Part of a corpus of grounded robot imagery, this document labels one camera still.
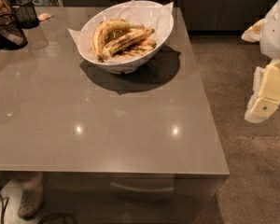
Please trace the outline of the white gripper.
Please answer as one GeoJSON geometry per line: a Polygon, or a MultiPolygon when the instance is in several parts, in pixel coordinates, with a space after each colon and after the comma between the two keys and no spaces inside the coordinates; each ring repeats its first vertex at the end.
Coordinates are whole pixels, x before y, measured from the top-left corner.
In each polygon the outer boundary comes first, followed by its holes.
{"type": "Polygon", "coordinates": [[[247,105],[245,120],[260,123],[267,120],[280,106],[280,0],[264,19],[251,25],[241,38],[259,42],[262,54],[272,60],[265,68],[257,67],[253,80],[253,95],[247,105]]]}

